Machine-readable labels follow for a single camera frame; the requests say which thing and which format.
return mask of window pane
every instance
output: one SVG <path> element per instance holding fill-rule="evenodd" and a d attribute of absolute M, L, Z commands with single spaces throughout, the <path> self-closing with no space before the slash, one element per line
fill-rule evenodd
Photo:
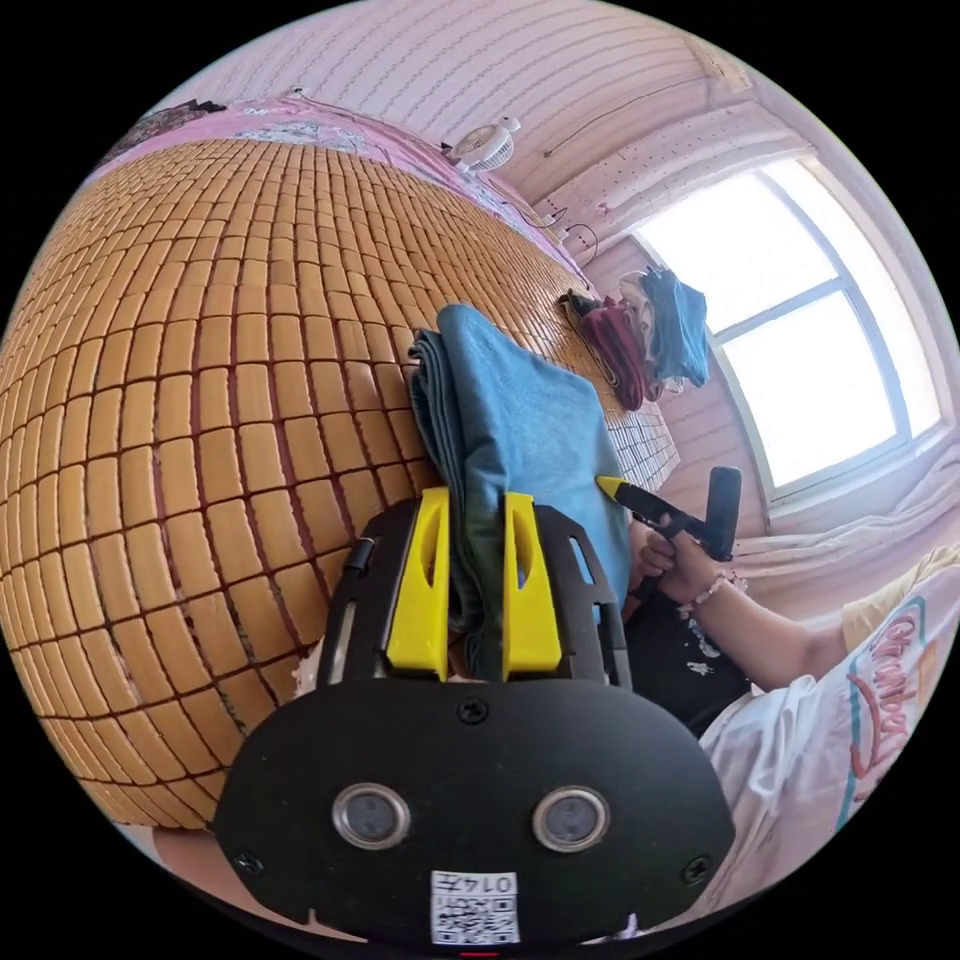
<path fill-rule="evenodd" d="M 895 435 L 883 380 L 842 293 L 771 320 L 723 350 L 776 487 Z"/>
<path fill-rule="evenodd" d="M 836 276 L 814 240 L 752 174 L 681 200 L 637 233 L 706 296 L 714 333 Z"/>
<path fill-rule="evenodd" d="M 870 241 L 837 199 L 802 164 L 788 160 L 766 172 L 786 190 L 823 231 L 840 255 L 887 343 L 900 378 L 914 436 L 940 420 L 940 404 L 910 314 L 896 284 Z"/>

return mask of hand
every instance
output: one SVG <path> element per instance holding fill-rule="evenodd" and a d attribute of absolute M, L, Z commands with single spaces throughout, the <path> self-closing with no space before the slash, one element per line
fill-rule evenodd
<path fill-rule="evenodd" d="M 669 520 L 662 517 L 661 526 Z M 657 588 L 681 605 L 709 590 L 722 569 L 687 533 L 678 534 L 671 542 L 654 530 L 640 549 L 640 576 L 661 577 Z"/>

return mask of beaded bracelet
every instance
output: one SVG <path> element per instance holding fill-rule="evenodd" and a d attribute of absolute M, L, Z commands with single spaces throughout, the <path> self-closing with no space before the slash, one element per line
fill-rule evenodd
<path fill-rule="evenodd" d="M 699 596 L 694 597 L 690 603 L 685 603 L 677 610 L 682 620 L 687 620 L 696 607 L 706 603 L 725 583 L 736 587 L 741 593 L 747 592 L 747 581 L 738 577 L 735 573 L 726 571 L 717 574 L 717 579 L 713 581 L 709 589 L 704 590 Z"/>

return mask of window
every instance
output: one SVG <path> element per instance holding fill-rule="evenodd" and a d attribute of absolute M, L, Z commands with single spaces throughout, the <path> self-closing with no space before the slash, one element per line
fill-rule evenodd
<path fill-rule="evenodd" d="M 768 500 L 906 449 L 941 422 L 903 299 L 804 162 L 701 190 L 636 236 L 706 296 Z"/>

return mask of white t-shirt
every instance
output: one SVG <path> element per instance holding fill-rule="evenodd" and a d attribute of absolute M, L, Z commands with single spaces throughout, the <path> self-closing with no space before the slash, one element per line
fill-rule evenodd
<path fill-rule="evenodd" d="M 737 837 L 679 926 L 779 882 L 870 796 L 916 728 L 960 625 L 960 566 L 912 583 L 882 623 L 819 682 L 731 704 L 701 738 Z"/>

